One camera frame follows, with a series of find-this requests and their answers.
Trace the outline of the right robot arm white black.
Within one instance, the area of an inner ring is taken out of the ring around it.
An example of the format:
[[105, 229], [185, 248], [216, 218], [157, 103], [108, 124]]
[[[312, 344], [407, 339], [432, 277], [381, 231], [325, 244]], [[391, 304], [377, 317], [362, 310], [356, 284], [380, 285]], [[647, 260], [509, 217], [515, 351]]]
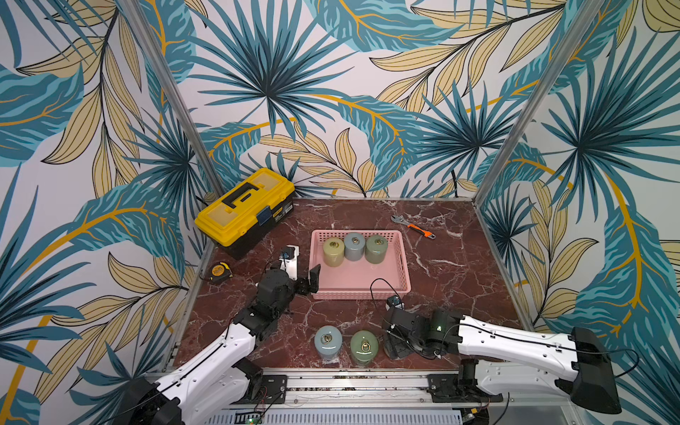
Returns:
[[390, 359], [460, 355], [452, 378], [429, 380], [434, 402], [492, 401], [545, 393], [599, 414], [621, 414], [610, 353], [589, 329], [545, 334], [437, 309], [429, 317], [390, 307], [382, 321]]

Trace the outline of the pink plastic basket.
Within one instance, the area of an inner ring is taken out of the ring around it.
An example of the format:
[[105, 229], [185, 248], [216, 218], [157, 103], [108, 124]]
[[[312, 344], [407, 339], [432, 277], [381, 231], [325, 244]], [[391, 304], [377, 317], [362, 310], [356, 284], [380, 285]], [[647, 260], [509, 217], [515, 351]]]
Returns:
[[319, 290], [315, 299], [360, 300], [387, 299], [395, 294], [404, 296], [412, 290], [407, 267], [404, 239], [398, 230], [360, 230], [363, 237], [381, 236], [386, 239], [385, 259], [372, 264], [364, 259], [344, 260], [337, 267], [324, 261], [323, 246], [327, 240], [343, 240], [348, 230], [317, 229], [312, 232], [309, 267], [320, 265]]

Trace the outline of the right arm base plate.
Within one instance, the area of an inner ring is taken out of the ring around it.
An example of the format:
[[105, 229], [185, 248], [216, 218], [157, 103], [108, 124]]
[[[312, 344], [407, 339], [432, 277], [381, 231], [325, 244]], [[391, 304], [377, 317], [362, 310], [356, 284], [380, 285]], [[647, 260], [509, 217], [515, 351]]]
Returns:
[[483, 406], [504, 400], [502, 395], [490, 395], [479, 389], [476, 380], [463, 379], [457, 374], [427, 375], [428, 394], [433, 403], [477, 403]]

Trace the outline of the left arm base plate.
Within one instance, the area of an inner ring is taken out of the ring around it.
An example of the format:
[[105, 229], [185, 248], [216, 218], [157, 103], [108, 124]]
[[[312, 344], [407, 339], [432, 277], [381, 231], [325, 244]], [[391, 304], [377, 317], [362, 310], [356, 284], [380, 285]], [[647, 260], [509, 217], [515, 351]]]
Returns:
[[288, 375], [264, 375], [249, 384], [246, 393], [234, 405], [283, 404], [286, 401]]

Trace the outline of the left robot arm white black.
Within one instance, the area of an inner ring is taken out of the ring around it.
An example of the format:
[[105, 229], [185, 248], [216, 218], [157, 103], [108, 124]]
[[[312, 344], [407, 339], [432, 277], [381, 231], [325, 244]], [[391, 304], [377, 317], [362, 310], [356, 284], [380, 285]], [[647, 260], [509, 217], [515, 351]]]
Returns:
[[102, 423], [202, 424], [235, 402], [260, 403], [267, 389], [263, 370], [248, 356], [276, 332], [279, 319], [297, 295], [319, 290], [320, 265], [312, 267], [307, 277], [290, 277], [296, 268], [290, 260], [283, 262], [283, 268], [267, 270], [251, 303], [209, 347], [154, 382], [133, 380], [116, 414]]

